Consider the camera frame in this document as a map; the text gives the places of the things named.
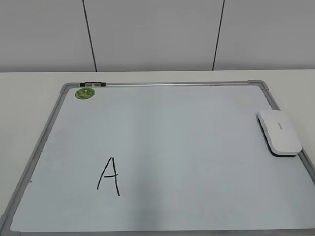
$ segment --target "whiteboard surface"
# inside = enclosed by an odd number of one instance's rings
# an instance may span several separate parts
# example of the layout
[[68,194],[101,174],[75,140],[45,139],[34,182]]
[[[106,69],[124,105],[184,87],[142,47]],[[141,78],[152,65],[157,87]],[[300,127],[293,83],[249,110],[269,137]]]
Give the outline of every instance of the whiteboard surface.
[[[21,232],[315,227],[301,160],[270,154],[256,86],[71,89],[14,215]],[[113,178],[97,183],[110,157]],[[113,175],[111,165],[104,175]]]

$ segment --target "round sticker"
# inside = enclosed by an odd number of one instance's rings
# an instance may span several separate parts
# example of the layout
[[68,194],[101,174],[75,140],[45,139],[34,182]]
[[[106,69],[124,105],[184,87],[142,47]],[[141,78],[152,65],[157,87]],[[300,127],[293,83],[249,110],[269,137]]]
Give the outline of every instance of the round sticker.
[[79,99],[88,99],[93,97],[95,90],[93,88],[82,88],[76,91],[75,97]]

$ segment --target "gray frame edge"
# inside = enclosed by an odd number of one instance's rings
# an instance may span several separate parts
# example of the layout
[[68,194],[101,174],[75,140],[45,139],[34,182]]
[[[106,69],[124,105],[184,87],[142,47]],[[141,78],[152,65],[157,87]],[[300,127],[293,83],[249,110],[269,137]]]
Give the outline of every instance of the gray frame edge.
[[[183,83],[106,83],[106,87],[133,87],[133,86],[227,86],[227,85],[251,85],[258,86],[265,95],[268,103],[273,110],[280,110],[274,98],[269,92],[269,88],[262,80],[248,81],[224,81],[224,82],[183,82]],[[290,236],[290,235],[315,235],[315,228],[312,229],[275,229],[275,230],[210,230],[210,231],[140,231],[140,232],[15,232],[10,230],[13,216],[20,203],[26,186],[32,177],[32,173],[36,167],[41,151],[46,143],[55,120],[58,116],[60,108],[66,97],[66,94],[71,88],[79,88],[80,83],[64,84],[60,95],[52,109],[52,112],[46,122],[42,134],[31,154],[31,157],[21,175],[21,178],[16,186],[14,193],[9,201],[9,204],[0,218],[0,236]],[[307,156],[304,149],[299,154],[305,168],[315,184],[315,168],[311,160]]]
[[34,147],[34,150],[23,170],[23,173],[19,179],[19,182],[9,200],[9,203],[4,211],[4,214],[0,218],[0,236],[19,236],[20,232],[11,231],[10,226],[12,224],[12,219],[15,214],[15,211],[21,201],[22,195],[26,189],[26,186],[32,177],[33,171],[36,167],[38,159],[40,157],[41,151],[45,146],[46,140],[50,134],[50,130],[53,127],[55,120],[58,116],[59,110],[62,106],[66,93],[70,90],[70,88],[79,87],[79,83],[67,83],[64,84],[60,95],[48,117],[48,120],[43,128],[43,131]]

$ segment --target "whiteboard eraser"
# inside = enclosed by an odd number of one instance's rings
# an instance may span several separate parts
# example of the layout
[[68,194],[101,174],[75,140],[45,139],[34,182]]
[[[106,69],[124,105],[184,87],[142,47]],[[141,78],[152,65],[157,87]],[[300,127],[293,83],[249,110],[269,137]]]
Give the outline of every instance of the whiteboard eraser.
[[274,156],[294,157],[302,150],[299,137],[282,111],[261,111],[258,121]]

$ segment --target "white table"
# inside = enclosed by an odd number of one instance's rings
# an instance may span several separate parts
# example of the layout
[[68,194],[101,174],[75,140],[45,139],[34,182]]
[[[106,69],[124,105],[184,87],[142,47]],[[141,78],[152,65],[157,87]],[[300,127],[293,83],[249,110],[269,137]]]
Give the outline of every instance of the white table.
[[315,70],[0,73],[0,215],[65,83],[263,80],[315,162],[314,77]]

